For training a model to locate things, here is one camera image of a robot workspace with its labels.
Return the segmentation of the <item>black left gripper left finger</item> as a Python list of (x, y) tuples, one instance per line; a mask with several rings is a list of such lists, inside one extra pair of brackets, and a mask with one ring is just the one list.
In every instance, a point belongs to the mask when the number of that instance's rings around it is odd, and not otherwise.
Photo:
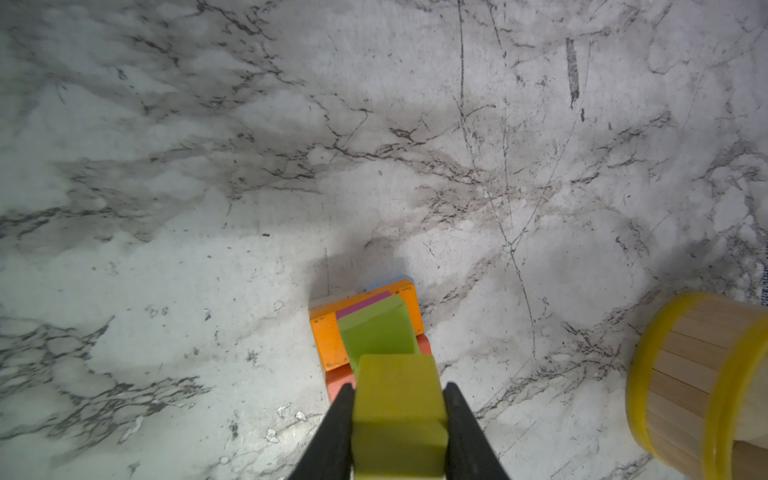
[(353, 386), (343, 385), (290, 474), (290, 480), (351, 478), (354, 399)]

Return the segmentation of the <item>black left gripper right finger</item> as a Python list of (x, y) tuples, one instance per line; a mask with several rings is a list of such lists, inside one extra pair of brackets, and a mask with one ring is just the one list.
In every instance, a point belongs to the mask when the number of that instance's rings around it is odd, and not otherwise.
[(448, 480), (509, 480), (458, 385), (443, 390), (448, 415)]

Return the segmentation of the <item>yellow-green cube block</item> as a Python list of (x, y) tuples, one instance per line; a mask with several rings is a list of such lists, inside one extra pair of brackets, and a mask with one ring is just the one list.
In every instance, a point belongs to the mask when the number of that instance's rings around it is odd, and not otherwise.
[(356, 479), (442, 479), (448, 414), (434, 357), (361, 357), (352, 413)]

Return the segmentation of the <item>orange rectangular block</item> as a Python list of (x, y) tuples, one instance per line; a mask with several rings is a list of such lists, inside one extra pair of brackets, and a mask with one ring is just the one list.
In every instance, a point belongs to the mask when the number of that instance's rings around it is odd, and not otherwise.
[(312, 300), (309, 304), (309, 323), (320, 363), (325, 372), (349, 363), (337, 325), (337, 313), (360, 302), (380, 296), (384, 292), (399, 295), (405, 301), (417, 336), (425, 332), (416, 286), (408, 276), (399, 277), (388, 284), (382, 284), (363, 292), (347, 291)]

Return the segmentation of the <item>magenta cube block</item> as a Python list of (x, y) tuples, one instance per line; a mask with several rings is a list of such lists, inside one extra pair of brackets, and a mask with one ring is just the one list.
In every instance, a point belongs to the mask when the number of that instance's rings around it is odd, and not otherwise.
[(366, 299), (364, 299), (364, 300), (362, 300), (362, 301), (360, 301), (358, 303), (355, 303), (354, 305), (350, 305), (348, 307), (345, 307), (343, 309), (338, 310), (335, 313), (336, 319), (337, 320), (341, 320), (342, 318), (344, 318), (344, 317), (346, 317), (348, 315), (351, 315), (351, 314), (353, 314), (353, 313), (355, 313), (355, 312), (357, 312), (359, 310), (362, 310), (362, 309), (364, 309), (366, 307), (369, 307), (369, 306), (371, 306), (371, 305), (373, 305), (375, 303), (378, 303), (378, 302), (380, 302), (380, 301), (382, 301), (384, 299), (387, 299), (387, 298), (389, 298), (391, 296), (392, 296), (392, 294), (389, 291), (384, 291), (384, 292), (381, 292), (381, 293), (379, 293), (379, 294), (377, 294), (375, 296), (367, 297)]

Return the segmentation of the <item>light blue rectangular block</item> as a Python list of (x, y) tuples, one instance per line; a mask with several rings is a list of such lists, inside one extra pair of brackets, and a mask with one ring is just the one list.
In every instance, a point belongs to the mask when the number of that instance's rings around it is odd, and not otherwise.
[(370, 287), (366, 288), (365, 291), (372, 291), (372, 290), (376, 290), (376, 289), (379, 289), (379, 288), (387, 287), (388, 285), (391, 285), (393, 283), (397, 283), (397, 282), (400, 282), (400, 281), (403, 281), (403, 280), (408, 280), (410, 282), (413, 282), (413, 279), (410, 276), (403, 275), (403, 276), (399, 276), (399, 277), (396, 277), (396, 278), (393, 278), (393, 279), (385, 280), (383, 282), (379, 282), (377, 284), (374, 284), (373, 286), (370, 286)]

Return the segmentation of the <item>lime green cube block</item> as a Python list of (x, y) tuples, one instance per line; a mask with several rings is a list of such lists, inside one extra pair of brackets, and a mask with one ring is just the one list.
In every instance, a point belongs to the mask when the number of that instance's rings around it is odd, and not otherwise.
[(398, 295), (343, 316), (338, 327), (354, 374), (363, 355), (420, 353), (407, 305)]

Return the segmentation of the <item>yellow wooden bucket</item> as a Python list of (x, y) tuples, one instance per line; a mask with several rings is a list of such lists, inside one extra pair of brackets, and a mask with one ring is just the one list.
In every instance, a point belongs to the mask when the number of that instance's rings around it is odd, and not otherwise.
[(689, 479), (766, 478), (766, 307), (672, 299), (637, 345), (626, 413), (636, 442)]

